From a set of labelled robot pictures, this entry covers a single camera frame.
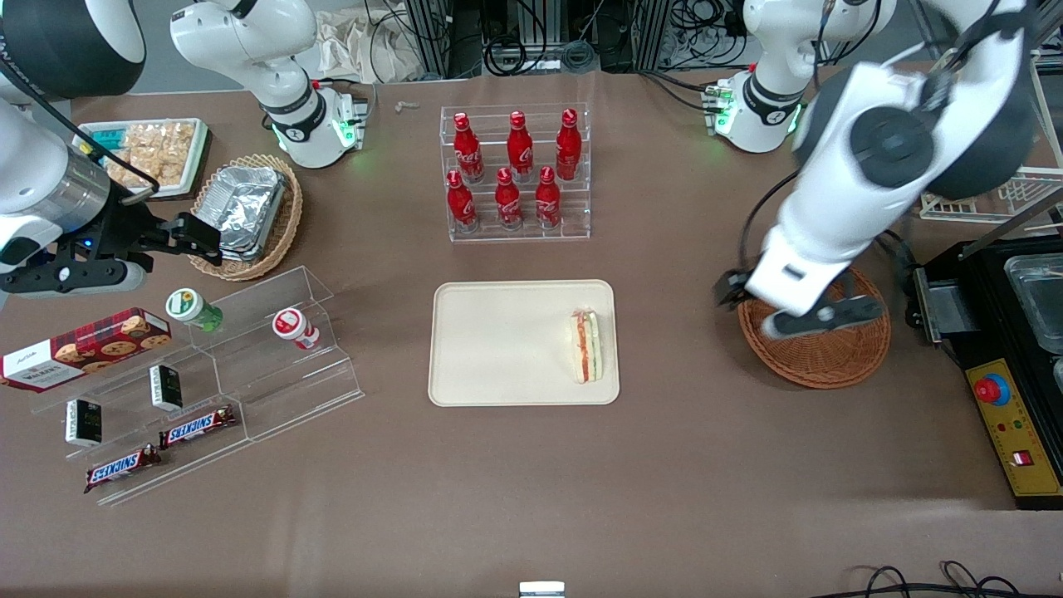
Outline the right arm's black gripper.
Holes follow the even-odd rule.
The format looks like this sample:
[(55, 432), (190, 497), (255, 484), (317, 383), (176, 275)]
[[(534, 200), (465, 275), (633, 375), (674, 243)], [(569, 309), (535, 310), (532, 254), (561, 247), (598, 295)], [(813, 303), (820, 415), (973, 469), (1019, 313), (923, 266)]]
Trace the right arm's black gripper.
[(125, 257), (132, 253), (176, 254), (175, 242), (189, 246), (189, 254), (213, 267), (223, 264), (220, 232), (195, 213), (178, 213), (170, 221), (170, 235), (162, 227), (166, 220), (151, 213), (144, 202), (124, 205), (109, 200), (105, 208), (82, 228), (61, 235), (50, 262), (68, 264), (77, 255), (87, 260)]

